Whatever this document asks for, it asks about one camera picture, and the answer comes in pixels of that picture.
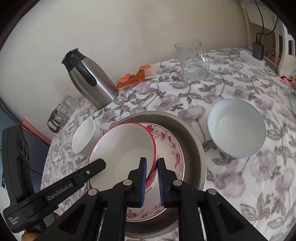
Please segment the person's left hand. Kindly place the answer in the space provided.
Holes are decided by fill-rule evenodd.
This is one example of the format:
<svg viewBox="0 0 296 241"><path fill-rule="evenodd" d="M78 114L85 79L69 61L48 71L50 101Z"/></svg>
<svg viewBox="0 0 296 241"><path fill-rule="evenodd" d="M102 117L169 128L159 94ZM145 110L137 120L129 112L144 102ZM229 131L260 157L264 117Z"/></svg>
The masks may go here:
<svg viewBox="0 0 296 241"><path fill-rule="evenodd" d="M44 218L46 227L49 227L58 218L59 214L57 214L56 212L53 212L52 214L48 215L46 218ZM39 235L40 233L37 232L24 231L21 237L21 241L34 241Z"/></svg>

